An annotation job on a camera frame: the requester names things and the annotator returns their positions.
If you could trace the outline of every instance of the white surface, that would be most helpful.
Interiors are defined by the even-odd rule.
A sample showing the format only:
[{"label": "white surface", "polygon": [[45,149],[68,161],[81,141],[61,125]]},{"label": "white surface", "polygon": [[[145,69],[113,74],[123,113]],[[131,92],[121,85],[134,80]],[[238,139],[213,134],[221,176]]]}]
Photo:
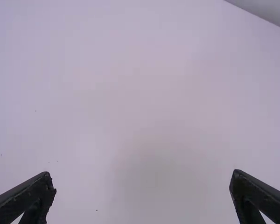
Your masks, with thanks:
[{"label": "white surface", "polygon": [[235,168],[280,190],[279,27],[221,0],[0,0],[0,193],[47,170],[48,223],[235,224]]}]

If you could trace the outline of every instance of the white backdrop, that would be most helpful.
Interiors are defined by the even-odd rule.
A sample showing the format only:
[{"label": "white backdrop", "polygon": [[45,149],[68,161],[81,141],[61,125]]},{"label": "white backdrop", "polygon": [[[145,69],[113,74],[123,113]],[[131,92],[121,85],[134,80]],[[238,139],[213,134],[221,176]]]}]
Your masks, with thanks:
[{"label": "white backdrop", "polygon": [[222,0],[0,0],[0,194],[47,170],[48,223],[236,224],[235,168],[280,190],[279,27]]}]

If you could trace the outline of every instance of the white wall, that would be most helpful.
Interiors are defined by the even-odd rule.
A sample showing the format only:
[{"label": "white wall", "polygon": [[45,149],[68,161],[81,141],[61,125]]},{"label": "white wall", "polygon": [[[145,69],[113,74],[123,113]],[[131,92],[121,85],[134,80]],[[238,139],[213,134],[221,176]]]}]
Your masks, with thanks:
[{"label": "white wall", "polygon": [[47,170],[48,223],[235,224],[235,168],[280,190],[279,27],[222,0],[0,0],[0,194]]}]

